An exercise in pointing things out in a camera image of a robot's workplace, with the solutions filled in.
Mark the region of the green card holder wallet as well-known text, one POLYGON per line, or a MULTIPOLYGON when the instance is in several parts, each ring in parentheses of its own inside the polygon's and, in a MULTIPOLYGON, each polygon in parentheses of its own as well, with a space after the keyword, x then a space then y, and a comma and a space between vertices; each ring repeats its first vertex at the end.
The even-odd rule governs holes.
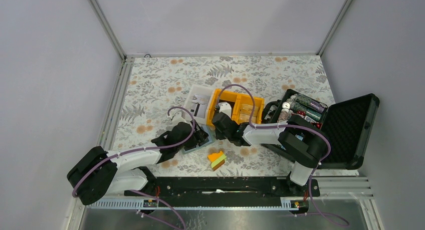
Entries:
POLYGON ((213 132, 210 130, 210 128, 206 125, 201 125, 199 129, 195 131, 195 133, 192 135, 194 140, 196 140, 196 145, 193 147, 184 147, 181 152, 183 154, 189 154, 196 150, 201 149, 202 147, 206 147, 208 145, 211 145, 215 138, 213 136, 213 132))

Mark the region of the yellow plastic divided bin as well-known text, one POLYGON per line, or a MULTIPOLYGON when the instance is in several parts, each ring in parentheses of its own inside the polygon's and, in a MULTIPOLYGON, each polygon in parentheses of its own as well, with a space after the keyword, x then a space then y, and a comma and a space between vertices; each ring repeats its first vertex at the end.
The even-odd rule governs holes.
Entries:
MULTIPOLYGON (((221 89, 215 89, 215 92, 212 96, 212 101, 211 101, 211 104, 210 104, 208 112, 207 112, 207 120, 206 120, 207 126, 213 126, 211 121, 212 121, 213 116, 215 114, 215 107, 216 107, 217 98, 218 98, 220 91, 221 91, 221 89)), ((264 98, 260 98, 260 97, 253 97, 253 99, 254 99, 254 102, 255 102, 255 106, 259 107, 259 110, 260 110, 259 113, 261 115, 261 122, 256 123, 256 124, 261 124, 262 123, 262 113, 263 113, 263 109, 264 109, 264 106, 265 106, 265 100, 264 100, 264 98)), ((241 104, 253 105, 252 99, 248 94, 235 93, 235 92, 231 92, 231 91, 224 91, 221 94, 219 103, 222 103, 222 102, 227 102, 227 103, 230 104, 230 106, 232 108, 231 119, 233 121, 236 121, 238 124, 240 124, 238 122, 238 116, 239 116, 241 104)))

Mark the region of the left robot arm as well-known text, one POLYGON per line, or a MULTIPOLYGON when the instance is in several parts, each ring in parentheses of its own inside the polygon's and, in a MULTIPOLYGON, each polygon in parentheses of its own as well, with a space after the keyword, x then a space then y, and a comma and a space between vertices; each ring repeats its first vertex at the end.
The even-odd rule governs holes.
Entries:
POLYGON ((155 191, 155 181, 143 167, 163 163, 179 151, 192 151, 211 140, 206 127, 196 122, 180 122, 144 146, 124 151, 105 151, 93 147, 68 172, 72 195, 83 205, 97 202, 106 195, 138 190, 143 195, 155 191))

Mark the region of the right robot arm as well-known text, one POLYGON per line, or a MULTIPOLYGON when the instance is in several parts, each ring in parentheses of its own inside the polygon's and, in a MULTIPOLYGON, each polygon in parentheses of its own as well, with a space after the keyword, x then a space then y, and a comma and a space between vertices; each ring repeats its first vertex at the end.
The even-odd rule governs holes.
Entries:
POLYGON ((211 122, 218 139, 236 146, 280 145, 280 150, 295 160, 287 183, 289 193, 295 196, 307 190, 307 181, 331 152, 324 133, 298 115, 291 116, 287 123, 238 124, 221 112, 211 122))

